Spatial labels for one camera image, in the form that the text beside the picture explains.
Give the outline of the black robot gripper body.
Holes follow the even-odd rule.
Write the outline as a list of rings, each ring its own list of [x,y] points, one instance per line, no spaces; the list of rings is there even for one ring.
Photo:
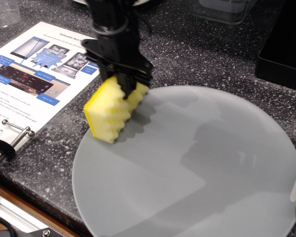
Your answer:
[[[102,80],[116,75],[122,77],[123,86],[130,78],[149,87],[153,66],[139,51],[140,39],[138,25],[134,25],[97,31],[96,38],[83,40],[82,46],[87,58],[98,64]]]

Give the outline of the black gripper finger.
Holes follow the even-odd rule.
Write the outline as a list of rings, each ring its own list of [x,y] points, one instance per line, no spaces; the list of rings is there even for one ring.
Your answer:
[[[124,92],[123,99],[128,99],[129,95],[134,91],[137,87],[137,81],[131,72],[117,73],[117,83],[120,85],[121,90]]]

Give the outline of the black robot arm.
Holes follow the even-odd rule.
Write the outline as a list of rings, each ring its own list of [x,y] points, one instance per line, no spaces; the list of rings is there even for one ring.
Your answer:
[[[139,21],[147,21],[133,7],[133,0],[88,0],[95,39],[85,39],[88,60],[100,68],[103,80],[117,77],[124,98],[140,83],[150,86],[153,65],[139,50]]]

